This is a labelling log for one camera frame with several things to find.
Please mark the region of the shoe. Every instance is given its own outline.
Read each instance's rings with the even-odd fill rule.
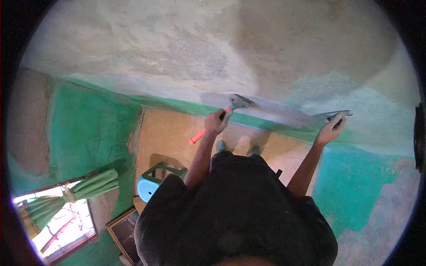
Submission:
[[[250,154],[250,156],[253,156],[254,154],[260,156],[260,147],[257,146],[257,145],[253,146],[253,148],[251,148],[251,154]]]
[[[216,152],[226,151],[226,143],[223,140],[219,140],[216,144]]]

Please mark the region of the black t-shirt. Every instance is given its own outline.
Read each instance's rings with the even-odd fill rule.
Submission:
[[[263,161],[234,156],[188,190],[169,175],[135,228],[144,265],[213,265],[250,255],[332,265],[336,238],[311,197],[294,198]]]

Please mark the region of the blue plastic stool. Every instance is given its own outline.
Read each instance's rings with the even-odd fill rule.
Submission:
[[[164,169],[173,172],[182,180],[188,172],[188,169],[186,168],[179,170],[165,166],[162,162],[151,167],[148,171],[144,172],[141,177],[139,177],[137,185],[138,195],[145,202],[148,202],[151,199],[151,197],[154,195],[155,191],[161,184],[161,179],[155,177],[155,171],[157,169]]]

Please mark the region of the person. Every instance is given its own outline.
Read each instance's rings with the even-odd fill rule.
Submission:
[[[319,131],[285,187],[259,149],[236,156],[214,141],[227,126],[223,109],[207,116],[205,134],[182,181],[166,177],[135,226],[144,265],[332,265],[336,238],[305,196],[324,146],[340,135],[338,113]]]

